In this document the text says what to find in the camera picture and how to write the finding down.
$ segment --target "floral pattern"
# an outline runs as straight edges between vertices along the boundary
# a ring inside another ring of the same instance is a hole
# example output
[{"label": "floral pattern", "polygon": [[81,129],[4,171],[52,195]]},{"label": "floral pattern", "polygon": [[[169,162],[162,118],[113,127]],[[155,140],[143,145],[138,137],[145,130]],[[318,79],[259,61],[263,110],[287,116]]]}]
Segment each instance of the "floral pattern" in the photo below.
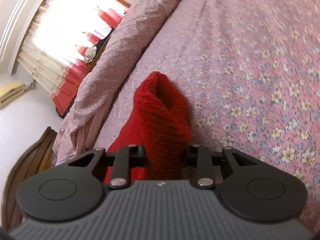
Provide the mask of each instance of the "floral pattern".
[{"label": "floral pattern", "polygon": [[133,88],[154,70],[188,99],[194,143],[232,146],[300,179],[300,219],[320,230],[318,0],[183,0],[122,88],[97,147],[117,136],[110,130],[130,114]]}]

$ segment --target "bed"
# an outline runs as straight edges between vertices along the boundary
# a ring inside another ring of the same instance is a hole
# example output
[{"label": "bed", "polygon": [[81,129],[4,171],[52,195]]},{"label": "bed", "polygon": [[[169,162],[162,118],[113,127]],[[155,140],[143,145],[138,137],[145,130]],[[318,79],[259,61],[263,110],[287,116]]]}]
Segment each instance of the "bed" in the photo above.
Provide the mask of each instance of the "bed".
[{"label": "bed", "polygon": [[187,98],[192,143],[232,146],[308,189],[320,230],[318,0],[140,0],[81,83],[53,150],[59,165],[108,149],[153,71]]}]

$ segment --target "gray ribbed surface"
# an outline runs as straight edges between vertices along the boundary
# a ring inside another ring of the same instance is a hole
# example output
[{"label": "gray ribbed surface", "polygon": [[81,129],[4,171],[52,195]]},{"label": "gray ribbed surface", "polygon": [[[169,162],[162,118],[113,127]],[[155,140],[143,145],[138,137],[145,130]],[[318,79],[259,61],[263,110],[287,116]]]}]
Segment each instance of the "gray ribbed surface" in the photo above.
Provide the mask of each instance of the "gray ribbed surface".
[{"label": "gray ribbed surface", "polygon": [[296,220],[260,225],[226,211],[213,192],[189,181],[136,181],[112,191],[87,217],[64,224],[28,220],[11,232],[16,240],[306,240],[312,233]]}]

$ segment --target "metal rivet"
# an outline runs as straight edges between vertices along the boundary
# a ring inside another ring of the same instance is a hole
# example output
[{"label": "metal rivet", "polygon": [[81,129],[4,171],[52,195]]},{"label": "metal rivet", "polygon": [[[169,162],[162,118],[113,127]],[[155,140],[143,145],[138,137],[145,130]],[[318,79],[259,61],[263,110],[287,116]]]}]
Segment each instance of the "metal rivet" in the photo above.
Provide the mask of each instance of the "metal rivet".
[{"label": "metal rivet", "polygon": [[115,178],[110,181],[110,184],[115,187],[123,186],[127,181],[123,178]]},{"label": "metal rivet", "polygon": [[200,186],[210,186],[213,184],[213,180],[210,178],[201,178],[198,180]]}]

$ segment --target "wooden bed frame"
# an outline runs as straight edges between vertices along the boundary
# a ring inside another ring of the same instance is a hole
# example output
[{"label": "wooden bed frame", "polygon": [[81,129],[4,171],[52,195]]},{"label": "wooden bed frame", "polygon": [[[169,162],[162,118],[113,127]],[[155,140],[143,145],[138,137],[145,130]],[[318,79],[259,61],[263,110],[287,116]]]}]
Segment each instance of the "wooden bed frame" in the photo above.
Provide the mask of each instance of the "wooden bed frame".
[{"label": "wooden bed frame", "polygon": [[1,227],[11,231],[21,224],[23,215],[16,200],[18,186],[27,178],[52,166],[52,146],[57,133],[48,127],[39,141],[32,145],[11,169],[4,187],[1,204]]}]

